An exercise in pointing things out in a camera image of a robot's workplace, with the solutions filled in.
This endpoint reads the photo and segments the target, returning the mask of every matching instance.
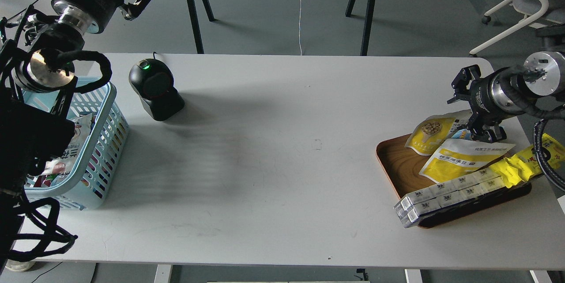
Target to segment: wooden tray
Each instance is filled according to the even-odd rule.
[[[404,147],[408,137],[410,137],[410,134],[399,136],[391,140],[385,140],[379,143],[376,149],[377,159],[383,167],[390,184],[392,184],[398,196],[398,200],[409,192],[434,184],[429,178],[418,174],[428,161],[429,156],[418,155],[411,148]],[[475,200],[472,203],[456,205],[455,208],[427,217],[420,221],[418,226],[430,228],[442,223],[447,223],[494,205],[522,197],[529,194],[530,191],[530,183],[511,189],[503,188],[479,200]]]

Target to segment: barcode scanner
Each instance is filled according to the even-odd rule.
[[[129,71],[129,84],[153,120],[167,120],[184,107],[184,100],[173,86],[173,74],[162,61],[143,59],[134,64]]]

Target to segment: blue plastic basket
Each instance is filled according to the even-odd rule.
[[[77,86],[96,79],[80,78]],[[26,92],[24,100],[30,106],[49,112],[57,93]],[[104,202],[129,132],[115,98],[116,88],[111,83],[86,94],[74,94],[67,119],[93,112],[96,115],[94,127],[63,182],[51,187],[34,187],[37,177],[28,176],[26,194],[30,200],[53,197],[61,208],[78,210],[95,209]]]

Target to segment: desk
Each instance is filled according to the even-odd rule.
[[[392,209],[375,147],[466,108],[445,103],[450,82],[471,64],[492,72],[486,60],[166,54],[186,108],[155,122],[128,82],[150,56],[108,54],[131,133],[105,204],[62,212],[79,239],[52,260],[565,268],[565,216],[544,179],[433,229],[403,229]],[[528,144],[516,118],[504,124]]]

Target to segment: yellow snack bag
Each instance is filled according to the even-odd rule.
[[[404,147],[412,148],[423,156],[432,155],[444,140],[468,123],[471,115],[471,110],[462,110],[430,116],[416,127]]]
[[[508,143],[448,139],[422,167],[420,175],[436,183],[452,180],[480,169],[513,147]]]
[[[565,158],[565,148],[547,134],[543,134],[542,146],[545,148],[544,155],[549,166],[553,169],[559,168],[559,162]],[[517,152],[510,158],[503,158],[489,167],[502,176],[507,188],[527,182],[531,177],[541,174],[541,168],[533,154],[533,146]]]

